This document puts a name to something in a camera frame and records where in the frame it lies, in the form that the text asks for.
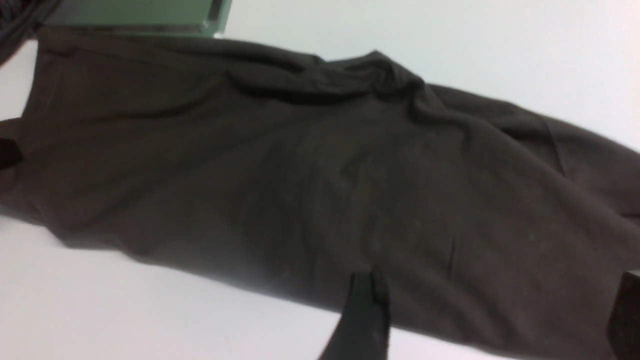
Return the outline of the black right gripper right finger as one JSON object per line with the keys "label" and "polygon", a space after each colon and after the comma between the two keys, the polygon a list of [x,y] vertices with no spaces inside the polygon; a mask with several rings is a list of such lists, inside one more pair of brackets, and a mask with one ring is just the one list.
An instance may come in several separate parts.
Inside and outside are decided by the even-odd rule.
{"label": "black right gripper right finger", "polygon": [[622,274],[606,337],[617,360],[640,358],[640,272]]}

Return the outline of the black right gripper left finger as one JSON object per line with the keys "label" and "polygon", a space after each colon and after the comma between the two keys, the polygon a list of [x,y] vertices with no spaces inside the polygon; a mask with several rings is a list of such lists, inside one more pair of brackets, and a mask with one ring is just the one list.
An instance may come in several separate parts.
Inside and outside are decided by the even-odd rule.
{"label": "black right gripper left finger", "polygon": [[354,272],[342,316],[319,358],[386,360],[390,330],[390,291],[382,272]]}

